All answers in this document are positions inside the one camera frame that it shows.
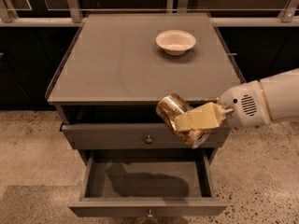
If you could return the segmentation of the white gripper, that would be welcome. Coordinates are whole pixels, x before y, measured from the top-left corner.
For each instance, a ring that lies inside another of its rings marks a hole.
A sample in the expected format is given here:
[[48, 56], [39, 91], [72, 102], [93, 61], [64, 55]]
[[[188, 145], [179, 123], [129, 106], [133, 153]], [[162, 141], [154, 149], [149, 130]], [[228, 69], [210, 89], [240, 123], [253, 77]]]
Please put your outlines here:
[[223, 121], [231, 128], [268, 125], [271, 121], [265, 104], [263, 86], [251, 81], [227, 90], [219, 104], [207, 103], [174, 118], [179, 132], [218, 128]]

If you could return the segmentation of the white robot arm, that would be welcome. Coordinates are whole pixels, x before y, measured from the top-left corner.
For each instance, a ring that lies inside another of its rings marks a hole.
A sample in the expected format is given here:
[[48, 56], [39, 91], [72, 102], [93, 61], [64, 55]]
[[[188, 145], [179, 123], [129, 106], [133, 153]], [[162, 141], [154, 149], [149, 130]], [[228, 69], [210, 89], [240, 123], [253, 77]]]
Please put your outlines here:
[[299, 69], [251, 81], [227, 90], [216, 104], [207, 103], [175, 117], [180, 132], [254, 127], [299, 120]]

